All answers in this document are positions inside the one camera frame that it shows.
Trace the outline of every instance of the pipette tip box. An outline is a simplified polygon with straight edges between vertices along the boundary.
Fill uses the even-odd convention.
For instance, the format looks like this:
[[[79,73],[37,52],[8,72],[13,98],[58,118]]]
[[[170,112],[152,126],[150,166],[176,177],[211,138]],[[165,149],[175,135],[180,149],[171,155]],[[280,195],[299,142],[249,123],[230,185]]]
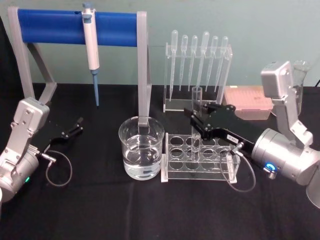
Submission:
[[[222,102],[234,105],[235,115],[243,120],[266,120],[273,108],[262,86],[226,86]]]

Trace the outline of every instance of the black tablecloth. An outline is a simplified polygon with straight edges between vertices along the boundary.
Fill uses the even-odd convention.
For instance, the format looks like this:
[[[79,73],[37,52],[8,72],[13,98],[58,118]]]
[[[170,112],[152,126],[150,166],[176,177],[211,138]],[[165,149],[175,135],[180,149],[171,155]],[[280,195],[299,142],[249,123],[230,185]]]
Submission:
[[[70,157],[73,178],[56,188],[45,179],[47,161],[41,159],[31,180],[2,205],[2,240],[319,240],[320,210],[308,200],[305,187],[282,177],[269,180],[257,167],[252,192],[238,193],[225,182],[170,180],[160,175],[147,181],[131,179],[124,170],[118,128],[137,115],[136,86],[100,86],[96,109],[92,85],[59,84],[47,124],[68,128],[83,117],[84,132],[75,141],[58,146]],[[320,149],[318,88],[304,89],[300,120],[313,133]],[[19,96],[0,97],[0,146],[10,135]],[[153,86],[150,116],[166,132],[189,134],[189,120],[181,112],[163,113],[163,87]],[[273,115],[255,121],[276,128]],[[38,141],[47,141],[46,129]],[[64,172],[64,166],[54,173]],[[237,175],[239,188],[252,177],[244,163]]]

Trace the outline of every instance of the gray wall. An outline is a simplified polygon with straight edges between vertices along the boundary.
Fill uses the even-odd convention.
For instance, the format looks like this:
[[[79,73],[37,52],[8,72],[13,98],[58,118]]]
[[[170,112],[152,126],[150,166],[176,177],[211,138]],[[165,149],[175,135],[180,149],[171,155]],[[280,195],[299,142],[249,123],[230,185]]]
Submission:
[[[8,28],[8,6],[30,9],[81,10],[82,0],[0,0],[0,16]],[[320,78],[319,0],[92,0],[99,12],[147,11],[152,83],[164,82],[166,42],[204,31],[228,36],[233,60],[227,85],[260,85],[260,71],[275,60],[307,60],[313,65],[305,85]],[[41,49],[58,83],[90,84],[83,45],[42,44]],[[136,48],[99,47],[102,84],[137,84]],[[34,82],[43,79],[33,60]]]

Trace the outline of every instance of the test tube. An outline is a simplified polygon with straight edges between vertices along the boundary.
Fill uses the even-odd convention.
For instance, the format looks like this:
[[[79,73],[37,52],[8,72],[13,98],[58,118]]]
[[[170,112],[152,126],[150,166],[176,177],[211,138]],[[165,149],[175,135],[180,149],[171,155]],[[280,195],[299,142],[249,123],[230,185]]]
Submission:
[[[194,86],[192,88],[192,110],[201,116],[202,107],[202,87]],[[200,160],[200,133],[192,127],[191,129],[191,160],[198,162]]]

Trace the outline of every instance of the blue pipette holder bar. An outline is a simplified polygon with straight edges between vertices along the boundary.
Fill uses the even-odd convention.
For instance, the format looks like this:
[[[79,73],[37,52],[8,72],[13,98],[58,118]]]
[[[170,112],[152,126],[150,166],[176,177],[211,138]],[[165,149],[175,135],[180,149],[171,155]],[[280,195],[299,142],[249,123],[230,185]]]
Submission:
[[[46,66],[37,43],[85,45],[81,11],[8,8],[13,49],[24,96],[35,98],[27,48],[33,55],[46,87],[40,102],[51,100],[57,83]],[[147,13],[95,13],[97,41],[100,46],[137,47],[139,115],[148,116],[151,81],[148,64]]]

